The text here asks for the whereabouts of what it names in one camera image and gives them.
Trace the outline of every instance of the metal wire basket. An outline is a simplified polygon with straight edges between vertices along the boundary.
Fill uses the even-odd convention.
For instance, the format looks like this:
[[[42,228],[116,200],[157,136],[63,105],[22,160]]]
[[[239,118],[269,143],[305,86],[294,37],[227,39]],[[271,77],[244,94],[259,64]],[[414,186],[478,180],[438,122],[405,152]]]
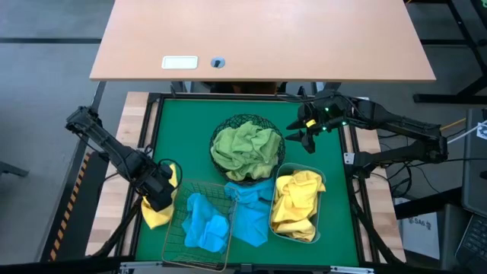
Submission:
[[[259,183],[259,182],[262,182],[264,180],[267,180],[269,178],[274,177],[275,174],[277,173],[277,170],[279,169],[282,162],[284,161],[284,156],[286,154],[286,147],[284,145],[284,137],[282,137],[282,134],[279,131],[279,129],[276,126],[274,126],[274,124],[271,123],[271,121],[269,121],[266,118],[263,118],[261,116],[254,115],[254,114],[238,114],[238,115],[232,116],[231,118],[226,119],[223,123],[218,125],[217,128],[215,129],[215,131],[213,132],[212,138],[210,139],[210,150],[213,146],[213,141],[215,140],[216,135],[221,130],[226,129],[228,127],[231,127],[232,129],[237,129],[238,127],[242,126],[244,123],[246,123],[248,121],[252,121],[253,125],[261,126],[263,129],[274,129],[275,133],[277,133],[279,136],[281,136],[281,141],[279,143],[279,148],[277,151],[278,163],[272,169],[271,175],[267,178],[259,178],[256,180],[254,180],[251,177],[245,177],[245,179],[243,179],[241,181],[236,181],[236,180],[230,179],[226,174],[228,172],[228,170],[221,167],[219,164],[217,164],[215,162],[215,160],[213,159],[211,153],[210,153],[210,158],[212,159],[213,165],[218,170],[218,172],[226,179],[226,181],[234,182],[234,183],[239,184],[241,186],[252,186],[256,183]]]
[[[229,187],[227,191],[237,194],[237,190]],[[187,200],[193,193],[201,193],[206,199],[228,219],[230,230],[228,233],[227,249],[223,253],[213,253],[199,247],[186,247],[184,240],[186,233],[183,222],[188,216]],[[184,181],[177,190],[174,199],[174,213],[166,233],[166,241],[162,250],[162,260],[181,266],[207,269],[221,272],[227,266],[228,251],[230,250],[231,233],[234,226],[234,212],[237,211],[237,201],[225,195],[224,186],[195,180]]]

